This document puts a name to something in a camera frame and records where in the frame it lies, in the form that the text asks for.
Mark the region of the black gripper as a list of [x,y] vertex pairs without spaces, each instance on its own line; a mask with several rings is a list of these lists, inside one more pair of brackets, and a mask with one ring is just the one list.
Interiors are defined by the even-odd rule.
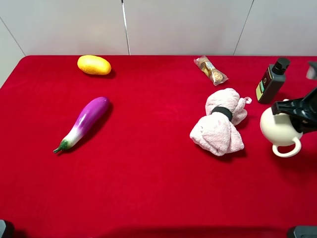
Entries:
[[298,133],[306,134],[317,130],[317,88],[304,98],[276,101],[271,106],[272,114],[290,116],[290,121]]

